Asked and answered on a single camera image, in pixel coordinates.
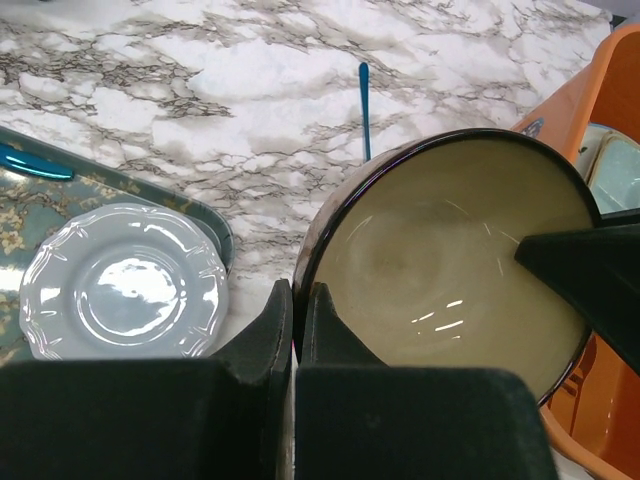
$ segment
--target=dark bowl rim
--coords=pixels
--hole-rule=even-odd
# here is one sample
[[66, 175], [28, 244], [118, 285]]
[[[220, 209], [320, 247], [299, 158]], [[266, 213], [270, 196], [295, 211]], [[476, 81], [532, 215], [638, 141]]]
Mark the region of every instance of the dark bowl rim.
[[[593, 198], [591, 190], [589, 190], [589, 187], [582, 179], [578, 171], [573, 167], [573, 165], [571, 165], [571, 163], [569, 163], [569, 161], [564, 156], [562, 156], [562, 154], [551, 148], [549, 145], [521, 133], [498, 128], [465, 128], [441, 133], [417, 143], [410, 144], [402, 150], [398, 150], [396, 154], [392, 155], [388, 160], [381, 163], [373, 171], [369, 172], [369, 174], [355, 188], [352, 189], [351, 193], [342, 202], [342, 204], [331, 214], [331, 216], [327, 220], [326, 225], [323, 227], [320, 236], [318, 237], [317, 243], [311, 249], [311, 252], [309, 254], [309, 261], [305, 267], [302, 281], [300, 282], [300, 288], [295, 295], [295, 297], [297, 298], [294, 300], [294, 303], [300, 304], [300, 297], [306, 299], [305, 302], [303, 302], [304, 305], [301, 306], [303, 308], [301, 308], [300, 311], [306, 313], [306, 303], [308, 303], [308, 298], [311, 293], [312, 287], [311, 282], [315, 277], [316, 271], [318, 269], [318, 263], [322, 258], [327, 245], [331, 241], [331, 238], [333, 237], [336, 229], [342, 223], [342, 220], [349, 213], [353, 205], [369, 190], [369, 188], [371, 188], [373, 184], [380, 180], [380, 178], [386, 175], [389, 171], [420, 153], [423, 153], [435, 147], [440, 147], [453, 142], [469, 139], [509, 140], [515, 143], [529, 146], [534, 150], [541, 152], [549, 160], [554, 162], [559, 168], [560, 172], [568, 177], [570, 182], [574, 185], [578, 194], [582, 197], [585, 206], [587, 207], [587, 211], [593, 223], [593, 228], [598, 228], [600, 226], [602, 217], [596, 205], [595, 199]], [[301, 317], [297, 317], [301, 318], [303, 322], [306, 322], [306, 314], [302, 315]], [[304, 325], [302, 327], [302, 337], [304, 337]], [[582, 356], [587, 342], [591, 338], [591, 334], [592, 329], [589, 326], [588, 322], [586, 322], [585, 320], [585, 330], [583, 332], [582, 338], [580, 339], [580, 342], [578, 343], [576, 351], [572, 355], [569, 363], [567, 364], [558, 380], [542, 395], [540, 399], [536, 399], [536, 401], [538, 402], [538, 406], [544, 405], [547, 400], [549, 400], [549, 398], [556, 392], [556, 390], [558, 390], [558, 388], [560, 388], [560, 386], [564, 383], [571, 371], [576, 367], [576, 364]], [[302, 348], [302, 338], [296, 339], [295, 343], [297, 345], [300, 345], [300, 348]]]

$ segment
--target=bowl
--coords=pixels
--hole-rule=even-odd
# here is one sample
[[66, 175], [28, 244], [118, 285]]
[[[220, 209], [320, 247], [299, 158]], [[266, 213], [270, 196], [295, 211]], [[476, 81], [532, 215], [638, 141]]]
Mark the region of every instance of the bowl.
[[472, 129], [399, 147], [314, 219], [294, 273], [296, 344], [310, 289], [323, 282], [345, 325], [388, 365], [503, 368], [543, 401], [589, 328], [513, 257], [525, 236], [598, 218], [580, 174], [524, 135]]

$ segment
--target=marble countertop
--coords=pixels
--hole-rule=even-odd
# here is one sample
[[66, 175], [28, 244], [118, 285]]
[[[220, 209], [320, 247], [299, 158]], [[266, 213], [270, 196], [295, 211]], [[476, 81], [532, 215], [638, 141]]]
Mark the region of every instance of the marble countertop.
[[220, 344], [290, 279], [373, 153], [508, 128], [586, 65], [608, 16], [551, 0], [0, 0], [0, 124], [218, 209], [237, 241]]

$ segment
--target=blue spoon handle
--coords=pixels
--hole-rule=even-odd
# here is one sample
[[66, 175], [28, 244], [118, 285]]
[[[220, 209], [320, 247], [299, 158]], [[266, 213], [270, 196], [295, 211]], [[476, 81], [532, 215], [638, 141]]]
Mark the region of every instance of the blue spoon handle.
[[360, 76], [360, 101], [364, 125], [365, 162], [371, 160], [371, 134], [369, 132], [369, 65], [361, 63], [358, 69]]
[[8, 145], [0, 145], [0, 165], [18, 173], [28, 173], [49, 180], [71, 180], [73, 170], [56, 165]]

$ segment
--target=orange container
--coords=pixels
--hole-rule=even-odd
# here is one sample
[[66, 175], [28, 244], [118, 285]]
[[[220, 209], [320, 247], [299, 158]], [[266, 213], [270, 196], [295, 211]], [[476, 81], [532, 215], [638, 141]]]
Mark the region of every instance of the orange container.
[[[617, 30], [591, 64], [514, 130], [575, 163], [587, 125], [640, 142], [640, 25]], [[640, 378], [597, 336], [541, 414], [551, 443], [604, 480], [640, 480]]]

